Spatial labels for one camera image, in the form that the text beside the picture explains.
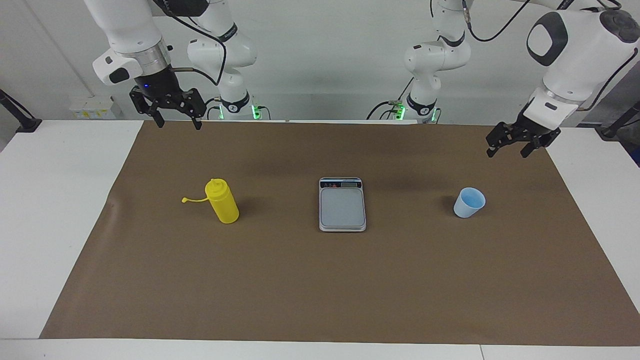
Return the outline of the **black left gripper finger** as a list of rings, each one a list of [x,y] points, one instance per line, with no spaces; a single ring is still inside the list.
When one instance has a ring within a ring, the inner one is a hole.
[[[486,136],[487,156],[493,158],[500,149],[524,140],[521,128],[503,121],[499,122]]]
[[[530,141],[519,152],[522,158],[527,158],[533,151],[539,148],[547,148],[554,141],[554,133],[541,136],[533,136]]]

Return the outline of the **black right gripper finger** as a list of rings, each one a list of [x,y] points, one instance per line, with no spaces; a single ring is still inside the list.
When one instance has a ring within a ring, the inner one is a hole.
[[[133,86],[131,91],[129,92],[130,99],[132,104],[135,107],[135,110],[139,114],[144,114],[153,119],[156,126],[160,129],[165,125],[165,119],[162,114],[158,110],[158,102],[153,99],[151,104],[147,102],[146,96],[144,96],[143,92],[139,88],[139,86]]]
[[[203,100],[200,92],[196,88],[181,93],[181,112],[190,118],[195,130],[199,131],[202,127],[202,117],[205,116],[207,105]]]

